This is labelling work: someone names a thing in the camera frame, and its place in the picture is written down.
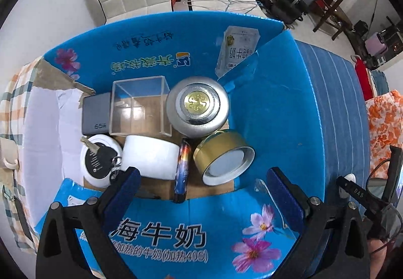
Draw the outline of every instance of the colorful lighter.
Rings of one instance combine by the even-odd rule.
[[[190,157],[190,144],[186,139],[182,139],[179,149],[177,173],[175,176],[174,203],[183,203],[186,200],[186,184]]]

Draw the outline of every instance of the person's skin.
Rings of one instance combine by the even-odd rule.
[[[371,239],[368,240],[368,252],[373,252],[374,250],[377,250],[378,248],[384,246],[384,243],[382,243],[378,239]],[[375,254],[372,254],[370,256],[370,279],[375,279],[376,276],[378,275],[380,269],[382,268],[383,262],[385,261],[386,258],[386,250],[387,248],[383,248],[382,250],[376,252]]]

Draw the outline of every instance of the clear plastic box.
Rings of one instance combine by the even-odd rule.
[[[172,126],[165,112],[169,87],[164,76],[115,81],[109,134],[170,137]]]

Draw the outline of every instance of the metal bolt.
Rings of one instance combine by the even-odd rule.
[[[312,205],[318,206],[320,204],[320,199],[318,197],[311,197],[309,201]]]
[[[349,202],[349,208],[351,208],[352,210],[355,210],[357,208],[357,204],[354,202]]]
[[[88,205],[95,205],[98,202],[98,198],[92,196],[87,199],[87,204]]]
[[[52,210],[56,210],[56,209],[59,207],[59,205],[60,205],[59,202],[53,202],[53,203],[50,205],[50,208],[51,208]]]

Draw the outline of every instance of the silver round lid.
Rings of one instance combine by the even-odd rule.
[[[193,125],[210,122],[220,109],[217,92],[203,83],[185,86],[176,98],[176,112],[179,117]]]
[[[204,137],[220,129],[227,120],[228,95],[217,81],[192,76],[169,92],[166,113],[172,126],[183,135]]]

